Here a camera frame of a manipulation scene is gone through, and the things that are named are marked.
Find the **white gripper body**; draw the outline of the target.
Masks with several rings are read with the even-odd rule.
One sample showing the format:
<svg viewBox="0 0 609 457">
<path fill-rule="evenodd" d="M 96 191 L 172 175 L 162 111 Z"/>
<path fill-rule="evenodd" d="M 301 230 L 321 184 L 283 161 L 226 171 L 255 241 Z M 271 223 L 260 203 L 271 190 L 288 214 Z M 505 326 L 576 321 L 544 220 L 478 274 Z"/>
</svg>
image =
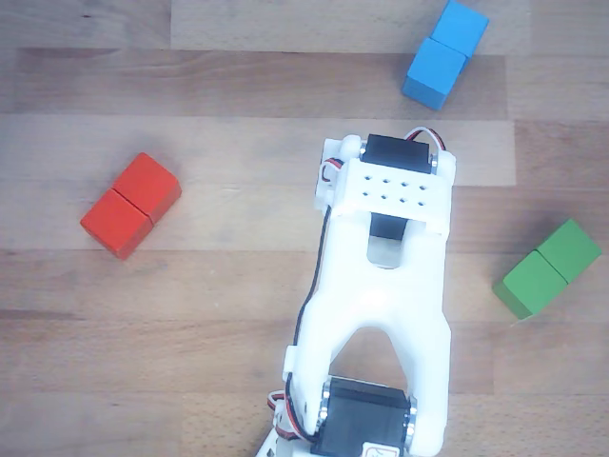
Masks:
<svg viewBox="0 0 609 457">
<path fill-rule="evenodd" d="M 348 159 L 344 152 L 344 139 L 324 140 L 315 188 L 315 208 L 324 210 L 333 202 L 339 172 Z"/>
</svg>

